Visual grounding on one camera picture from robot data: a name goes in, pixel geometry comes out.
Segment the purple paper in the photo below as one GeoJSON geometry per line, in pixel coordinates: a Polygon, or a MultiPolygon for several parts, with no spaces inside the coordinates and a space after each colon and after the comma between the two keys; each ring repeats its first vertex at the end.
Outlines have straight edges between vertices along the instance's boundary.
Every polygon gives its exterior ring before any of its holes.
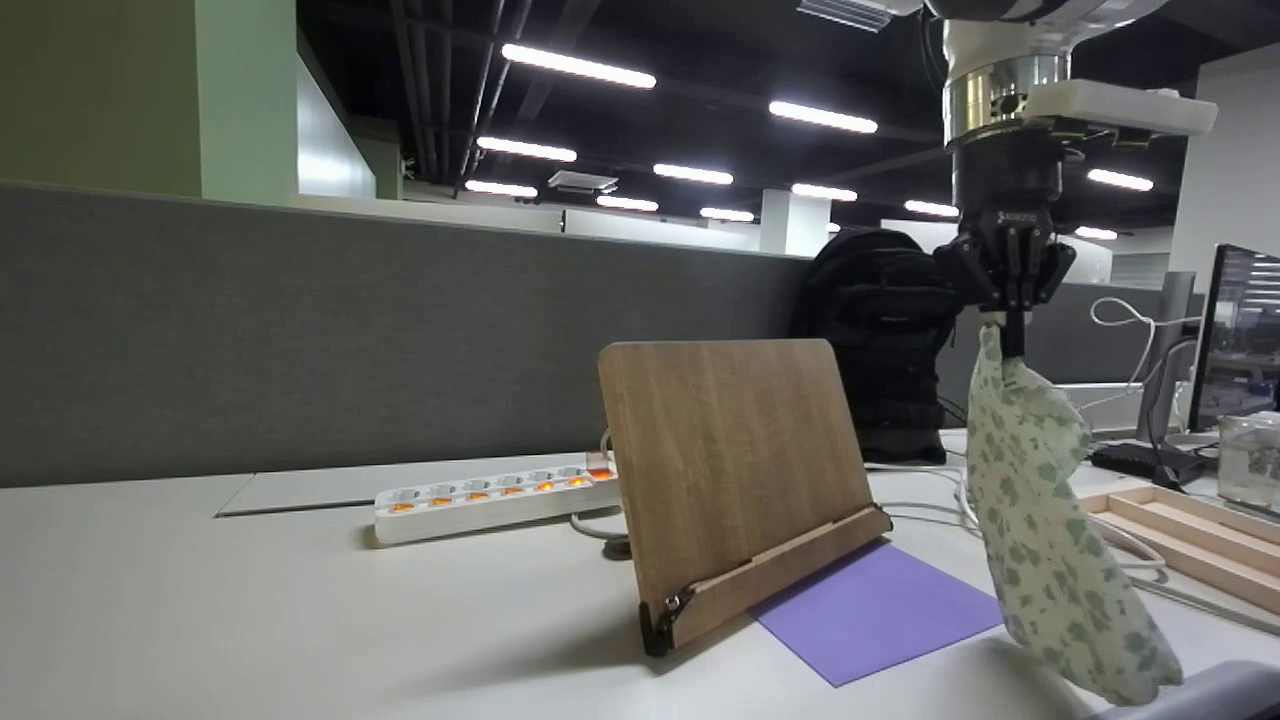
{"type": "Polygon", "coordinates": [[[879,544],[760,610],[833,689],[940,652],[1001,625],[1001,604],[879,544]]]}

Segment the ceiling light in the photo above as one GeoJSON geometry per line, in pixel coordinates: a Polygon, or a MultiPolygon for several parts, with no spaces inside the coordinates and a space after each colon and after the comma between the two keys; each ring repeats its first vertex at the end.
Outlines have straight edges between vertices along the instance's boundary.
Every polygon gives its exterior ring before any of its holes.
{"type": "Polygon", "coordinates": [[[1126,188],[1126,190],[1152,190],[1154,188],[1154,179],[1147,179],[1147,175],[1126,175],[1126,171],[1106,171],[1106,166],[1092,166],[1088,179],[1092,182],[1126,188]]]}
{"type": "Polygon", "coordinates": [[[961,216],[951,205],[932,205],[932,199],[907,199],[903,207],[915,216],[947,216],[947,219],[961,216]]]}
{"type": "Polygon", "coordinates": [[[535,199],[535,188],[530,188],[530,182],[467,179],[467,190],[475,190],[475,195],[520,195],[520,199],[535,199]]]}
{"type": "Polygon", "coordinates": [[[767,113],[783,116],[783,119],[797,119],[797,124],[823,124],[823,129],[861,131],[861,136],[879,131],[879,124],[867,119],[867,116],[843,116],[843,113],[789,102],[789,100],[771,100],[767,113]]]}
{"type": "Polygon", "coordinates": [[[704,219],[754,225],[754,212],[744,212],[744,207],[704,207],[704,219]]]}
{"type": "Polygon", "coordinates": [[[854,190],[850,188],[827,188],[827,182],[791,182],[797,195],[812,195],[812,199],[833,199],[833,205],[850,205],[854,190]]]}
{"type": "Polygon", "coordinates": [[[733,182],[733,175],[729,175],[729,171],[715,171],[715,166],[688,166],[688,162],[650,162],[650,175],[693,179],[693,182],[733,182]]]}
{"type": "Polygon", "coordinates": [[[555,146],[555,144],[524,144],[524,138],[506,138],[506,136],[478,136],[475,138],[485,150],[498,150],[498,156],[530,156],[530,159],[551,159],[551,162],[575,162],[572,146],[555,146]]]}
{"type": "Polygon", "coordinates": [[[624,212],[654,212],[654,199],[645,195],[595,195],[598,207],[624,207],[624,212]]]}
{"type": "Polygon", "coordinates": [[[595,63],[584,56],[561,56],[561,50],[542,50],[542,48],[526,48],[526,42],[504,42],[504,58],[562,71],[562,74],[584,74],[584,80],[598,80],[598,84],[654,88],[654,74],[648,74],[648,71],[619,69],[619,63],[595,63]]]}
{"type": "Polygon", "coordinates": [[[1104,238],[1104,244],[1118,238],[1118,231],[1113,231],[1113,229],[1088,229],[1088,225],[1080,225],[1075,234],[1080,234],[1080,238],[1104,238]]]}

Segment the patterned fabric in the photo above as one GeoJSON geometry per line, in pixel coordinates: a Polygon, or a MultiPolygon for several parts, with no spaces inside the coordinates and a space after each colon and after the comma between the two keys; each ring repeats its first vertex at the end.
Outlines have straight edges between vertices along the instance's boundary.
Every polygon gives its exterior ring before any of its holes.
{"type": "Polygon", "coordinates": [[[1073,497],[1084,424],[1059,387],[984,326],[967,396],[967,500],[1004,625],[1031,657],[1113,705],[1147,705],[1182,668],[1073,497]]]}

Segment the office cubicle divider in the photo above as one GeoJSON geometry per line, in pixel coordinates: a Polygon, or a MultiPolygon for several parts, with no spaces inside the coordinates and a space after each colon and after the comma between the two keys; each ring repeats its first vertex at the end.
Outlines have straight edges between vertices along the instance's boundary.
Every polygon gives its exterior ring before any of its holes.
{"type": "MultiPolygon", "coordinates": [[[[0,483],[590,449],[609,341],[783,337],[801,272],[783,255],[0,182],[0,483]]],[[[1126,372],[1139,341],[1098,342],[1092,297],[1065,289],[1035,317],[1049,376],[1126,372]]],[[[961,403],[967,337],[961,323],[940,356],[961,403]]]]}

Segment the white power strip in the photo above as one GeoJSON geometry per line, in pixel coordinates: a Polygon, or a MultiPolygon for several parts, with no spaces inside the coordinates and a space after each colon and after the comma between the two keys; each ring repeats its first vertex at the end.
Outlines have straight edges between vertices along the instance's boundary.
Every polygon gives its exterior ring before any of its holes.
{"type": "Polygon", "coordinates": [[[617,469],[609,454],[584,454],[530,471],[386,489],[372,500],[372,532],[380,544],[413,544],[598,506],[619,506],[617,469]]]}

